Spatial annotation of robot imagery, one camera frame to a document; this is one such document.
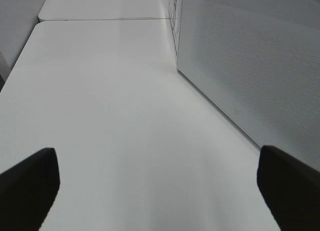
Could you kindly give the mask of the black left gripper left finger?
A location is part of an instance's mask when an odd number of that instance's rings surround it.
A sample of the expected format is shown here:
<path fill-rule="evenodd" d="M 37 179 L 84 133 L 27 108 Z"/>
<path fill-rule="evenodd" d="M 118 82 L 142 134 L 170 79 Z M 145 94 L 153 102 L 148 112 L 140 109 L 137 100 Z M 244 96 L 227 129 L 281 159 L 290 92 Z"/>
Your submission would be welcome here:
<path fill-rule="evenodd" d="M 43 148 L 0 174 L 0 229 L 38 231 L 60 189 L 56 150 Z"/>

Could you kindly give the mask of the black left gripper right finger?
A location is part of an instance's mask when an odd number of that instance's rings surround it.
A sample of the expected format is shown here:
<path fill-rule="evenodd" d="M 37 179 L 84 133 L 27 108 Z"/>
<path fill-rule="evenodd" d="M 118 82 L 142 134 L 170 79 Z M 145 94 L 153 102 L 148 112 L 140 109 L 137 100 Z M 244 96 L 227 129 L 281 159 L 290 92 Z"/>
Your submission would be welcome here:
<path fill-rule="evenodd" d="M 256 181 L 282 231 L 320 229 L 320 173 L 281 149 L 260 150 Z"/>

